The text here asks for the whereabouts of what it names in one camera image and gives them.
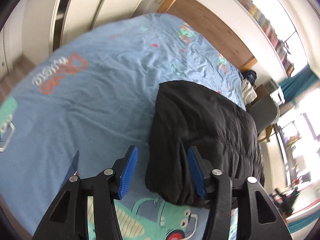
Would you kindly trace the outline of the cream cloth pile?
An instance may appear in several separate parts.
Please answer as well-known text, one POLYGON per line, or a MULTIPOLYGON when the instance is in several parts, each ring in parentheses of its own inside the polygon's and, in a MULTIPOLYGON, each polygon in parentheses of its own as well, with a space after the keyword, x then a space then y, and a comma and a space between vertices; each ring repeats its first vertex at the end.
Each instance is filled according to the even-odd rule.
POLYGON ((241 94, 245 105, 252 103, 257 98, 257 94, 253 86, 247 79, 242 80, 241 94))

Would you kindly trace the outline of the wooden headboard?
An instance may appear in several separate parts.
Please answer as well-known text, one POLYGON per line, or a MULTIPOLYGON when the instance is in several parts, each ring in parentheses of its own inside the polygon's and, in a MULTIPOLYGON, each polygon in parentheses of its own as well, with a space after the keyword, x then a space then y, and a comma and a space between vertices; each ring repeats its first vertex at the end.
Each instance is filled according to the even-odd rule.
POLYGON ((242 72, 258 62, 239 36, 197 0, 164 0, 157 12, 184 20, 242 72))

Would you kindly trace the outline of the dark blue backpack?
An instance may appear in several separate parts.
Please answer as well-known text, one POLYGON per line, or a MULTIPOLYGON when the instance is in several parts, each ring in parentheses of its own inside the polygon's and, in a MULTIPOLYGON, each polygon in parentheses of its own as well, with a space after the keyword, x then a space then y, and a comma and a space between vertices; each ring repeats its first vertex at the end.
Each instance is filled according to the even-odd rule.
POLYGON ((257 73, 254 70, 247 70, 247 71, 241 72, 241 74, 243 78, 248 80, 252 86, 255 84, 255 81, 257 79, 257 73))

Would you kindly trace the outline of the row of books on shelf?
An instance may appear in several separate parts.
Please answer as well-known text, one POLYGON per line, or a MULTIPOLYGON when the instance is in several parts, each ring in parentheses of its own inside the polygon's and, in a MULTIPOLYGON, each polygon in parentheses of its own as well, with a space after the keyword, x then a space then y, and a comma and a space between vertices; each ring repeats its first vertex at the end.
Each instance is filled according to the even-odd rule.
POLYGON ((285 9, 278 0, 237 0, 254 18, 276 50, 288 77, 295 70, 294 63, 288 58, 291 55, 287 44, 286 33, 293 24, 285 9))

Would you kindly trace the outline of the grey office chair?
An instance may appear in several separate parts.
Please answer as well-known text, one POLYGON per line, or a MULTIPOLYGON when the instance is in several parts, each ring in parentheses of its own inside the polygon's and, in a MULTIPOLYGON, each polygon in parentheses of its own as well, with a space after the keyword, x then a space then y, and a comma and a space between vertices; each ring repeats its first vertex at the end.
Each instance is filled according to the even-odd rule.
POLYGON ((247 111, 255 122, 257 135, 268 126, 275 124, 280 115, 279 106, 269 95, 249 106, 247 111))

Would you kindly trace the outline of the teal curtain right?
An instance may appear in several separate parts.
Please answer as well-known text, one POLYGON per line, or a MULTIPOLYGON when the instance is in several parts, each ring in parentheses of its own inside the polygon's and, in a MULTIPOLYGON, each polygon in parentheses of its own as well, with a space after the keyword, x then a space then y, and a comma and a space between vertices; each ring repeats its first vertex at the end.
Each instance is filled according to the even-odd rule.
POLYGON ((291 102, 296 97, 306 92, 311 86, 319 81, 318 76, 311 70, 307 64, 301 71, 295 76, 289 77, 279 84, 285 102, 291 102))

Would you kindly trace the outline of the black puffer jacket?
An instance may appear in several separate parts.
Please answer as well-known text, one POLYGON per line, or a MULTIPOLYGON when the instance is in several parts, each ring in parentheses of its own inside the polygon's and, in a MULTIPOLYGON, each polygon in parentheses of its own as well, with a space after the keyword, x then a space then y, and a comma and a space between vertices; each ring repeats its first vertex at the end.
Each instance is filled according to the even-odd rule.
POLYGON ((223 95, 190 81, 159 86, 145 185, 175 205, 209 207, 196 193, 187 151, 195 146, 231 178, 265 182, 253 118, 223 95))

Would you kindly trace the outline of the white sliding-door wardrobe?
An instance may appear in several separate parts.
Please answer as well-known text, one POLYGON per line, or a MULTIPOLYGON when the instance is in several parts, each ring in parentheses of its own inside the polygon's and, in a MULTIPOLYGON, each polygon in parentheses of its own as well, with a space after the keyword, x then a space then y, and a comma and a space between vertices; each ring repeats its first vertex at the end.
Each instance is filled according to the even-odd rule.
POLYGON ((131 18, 142 0, 57 0, 50 49, 52 52, 100 25, 131 18))

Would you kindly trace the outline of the white printer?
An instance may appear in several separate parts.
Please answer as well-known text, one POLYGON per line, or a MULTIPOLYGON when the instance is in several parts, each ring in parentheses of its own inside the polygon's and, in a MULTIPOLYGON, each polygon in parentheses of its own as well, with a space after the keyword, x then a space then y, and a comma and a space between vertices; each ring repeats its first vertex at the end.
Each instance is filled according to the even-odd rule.
POLYGON ((274 102, 278 106, 285 103, 283 91, 280 85, 276 83, 276 81, 274 81, 273 79, 270 79, 266 83, 264 83, 264 87, 266 88, 270 97, 274 100, 274 102))

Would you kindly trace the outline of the light blue cartoon bedspread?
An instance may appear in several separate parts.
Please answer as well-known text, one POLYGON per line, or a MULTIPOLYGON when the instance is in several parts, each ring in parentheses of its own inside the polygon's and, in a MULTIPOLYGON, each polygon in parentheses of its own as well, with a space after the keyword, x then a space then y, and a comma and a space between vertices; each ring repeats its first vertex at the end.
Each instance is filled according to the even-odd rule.
POLYGON ((159 84, 185 80, 239 107, 241 76, 201 34, 169 14, 100 26, 56 50, 1 105, 1 205, 29 235, 70 176, 96 176, 138 149, 119 202, 125 239, 201 239, 208 212, 145 187, 159 84))

